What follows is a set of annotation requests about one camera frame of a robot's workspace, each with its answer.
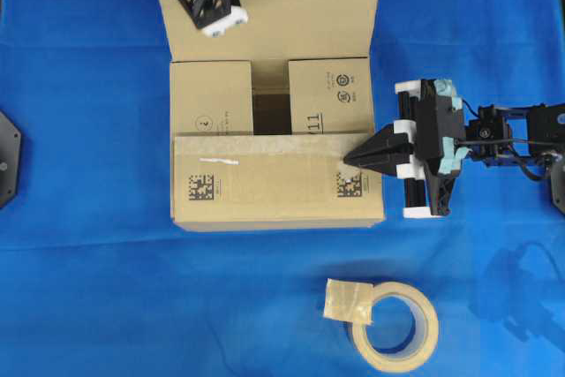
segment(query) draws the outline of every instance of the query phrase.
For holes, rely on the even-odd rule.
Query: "blue cloth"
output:
[[[562,26],[559,0],[380,0],[377,124],[407,79],[452,79],[475,106],[563,102]],[[4,0],[0,109],[25,143],[0,211],[0,375],[376,375],[321,317],[329,277],[432,300],[440,341],[411,375],[563,375],[565,219],[546,185],[465,162],[446,219],[403,220],[385,178],[369,230],[183,232],[169,60],[157,0]],[[378,343],[406,329],[389,314]]]

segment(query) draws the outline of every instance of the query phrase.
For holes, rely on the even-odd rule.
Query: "white plastic part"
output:
[[[420,92],[422,90],[422,82],[419,79],[414,79],[412,81],[404,81],[402,83],[395,84],[395,93],[399,94],[401,92],[408,92],[410,96],[420,97]]]
[[[244,24],[247,21],[249,21],[247,11],[239,6],[232,6],[230,15],[205,26],[202,28],[202,33],[208,37],[219,37],[224,35],[228,28]]]
[[[380,353],[367,336],[373,307],[385,298],[403,301],[414,317],[414,336],[396,353]],[[440,323],[432,303],[414,287],[402,283],[340,282],[328,280],[324,317],[350,323],[351,340],[361,356],[384,373],[408,373],[422,366],[433,354],[438,342]]]
[[[395,134],[405,133],[408,135],[408,142],[414,143],[416,139],[416,122],[410,119],[397,119],[394,123]],[[425,180],[424,166],[416,156],[410,155],[409,163],[401,163],[396,165],[396,178],[404,180],[406,178],[416,178],[417,180]]]
[[[396,178],[405,180],[406,178],[415,178],[417,180],[425,180],[426,174],[424,166],[416,156],[410,155],[409,163],[400,163],[396,165]]]
[[[416,138],[416,121],[412,121],[411,119],[397,119],[393,123],[393,127],[395,134],[405,132],[408,134],[408,142],[414,143],[414,139]]]
[[[430,207],[406,207],[403,209],[403,217],[417,220],[425,218],[441,218],[439,215],[432,215]]]

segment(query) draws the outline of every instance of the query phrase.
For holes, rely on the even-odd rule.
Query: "printed symbol on box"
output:
[[[337,84],[340,86],[347,86],[348,84],[350,84],[350,77],[349,75],[345,75],[345,74],[339,74],[337,76]]]
[[[338,172],[335,176],[337,182],[338,198],[360,198],[363,196],[363,185],[361,184],[361,173],[355,177],[345,179],[342,173]]]
[[[337,99],[341,103],[349,103],[351,102],[351,95],[344,90],[337,92]]]
[[[201,115],[196,118],[196,128],[200,132],[209,132],[213,128],[214,121],[208,115]]]
[[[188,177],[188,200],[214,200],[214,174]]]

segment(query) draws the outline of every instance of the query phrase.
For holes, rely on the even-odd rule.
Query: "white mark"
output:
[[[225,163],[226,165],[239,165],[239,161],[223,158],[200,158],[200,162]]]

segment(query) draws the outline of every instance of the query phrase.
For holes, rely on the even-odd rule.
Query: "open cardboard box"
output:
[[[380,175],[342,162],[374,131],[377,0],[242,0],[250,22],[218,39],[196,30],[177,0],[160,2],[172,55],[176,224],[221,231],[384,219]],[[318,129],[316,116],[325,121]]]

